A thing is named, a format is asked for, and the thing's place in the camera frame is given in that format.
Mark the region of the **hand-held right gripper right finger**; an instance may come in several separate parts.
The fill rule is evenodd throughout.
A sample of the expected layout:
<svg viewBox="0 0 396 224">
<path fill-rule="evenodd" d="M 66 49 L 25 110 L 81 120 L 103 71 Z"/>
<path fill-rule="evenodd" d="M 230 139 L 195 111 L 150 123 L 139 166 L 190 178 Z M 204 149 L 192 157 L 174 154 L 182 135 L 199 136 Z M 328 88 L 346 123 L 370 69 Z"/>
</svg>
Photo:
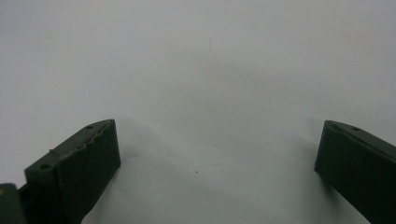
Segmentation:
<svg viewBox="0 0 396 224">
<path fill-rule="evenodd" d="M 327 120 L 315 171 L 371 224 L 396 224 L 396 146 Z"/>
</svg>

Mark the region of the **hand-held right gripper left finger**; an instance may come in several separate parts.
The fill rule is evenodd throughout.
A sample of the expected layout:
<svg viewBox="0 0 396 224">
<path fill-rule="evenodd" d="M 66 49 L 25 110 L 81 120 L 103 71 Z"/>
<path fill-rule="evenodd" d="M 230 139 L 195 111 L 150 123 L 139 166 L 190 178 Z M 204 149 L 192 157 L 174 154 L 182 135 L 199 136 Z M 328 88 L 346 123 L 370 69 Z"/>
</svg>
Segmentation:
<svg viewBox="0 0 396 224">
<path fill-rule="evenodd" d="M 81 224 L 120 168 L 116 122 L 90 124 L 24 170 L 29 224 Z"/>
</svg>

